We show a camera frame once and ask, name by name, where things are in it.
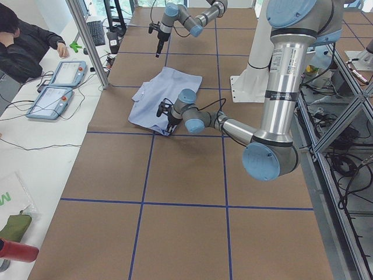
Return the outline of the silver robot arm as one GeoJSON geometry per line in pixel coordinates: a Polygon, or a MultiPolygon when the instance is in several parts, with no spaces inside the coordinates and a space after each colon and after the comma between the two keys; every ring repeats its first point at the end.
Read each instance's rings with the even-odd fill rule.
{"type": "Polygon", "coordinates": [[[215,128],[245,145],[242,163],[247,173],[270,181],[298,166],[298,152],[290,136],[293,112],[300,93],[310,47],[335,43],[342,33],[343,1],[270,1],[266,9],[274,45],[269,63],[261,126],[253,128],[195,105],[196,93],[183,89],[171,104],[161,102],[157,114],[167,116],[167,131],[184,123],[197,134],[215,128]]]}
{"type": "Polygon", "coordinates": [[[189,34],[193,37],[198,37],[209,22],[217,17],[222,17],[227,11],[228,1],[218,0],[207,2],[210,4],[210,7],[195,17],[188,12],[184,5],[177,5],[172,2],[166,4],[161,21],[149,24],[149,34],[152,34],[153,30],[158,32],[157,58],[162,52],[164,43],[170,38],[175,22],[180,22],[189,31],[189,34]]]}

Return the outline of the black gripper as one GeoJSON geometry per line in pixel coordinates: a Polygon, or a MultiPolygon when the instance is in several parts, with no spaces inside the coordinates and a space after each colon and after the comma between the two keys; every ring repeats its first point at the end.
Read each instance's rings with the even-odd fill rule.
{"type": "Polygon", "coordinates": [[[177,114],[176,116],[173,114],[172,111],[170,111],[168,114],[167,114],[167,119],[168,119],[168,125],[167,125],[167,132],[169,134],[172,134],[175,129],[176,129],[176,126],[182,121],[182,116],[177,114]]]}
{"type": "Polygon", "coordinates": [[[157,45],[157,50],[156,50],[156,58],[158,58],[163,50],[164,43],[167,42],[170,38],[169,32],[163,32],[162,30],[158,30],[158,35],[157,38],[159,40],[159,43],[157,45]]]}

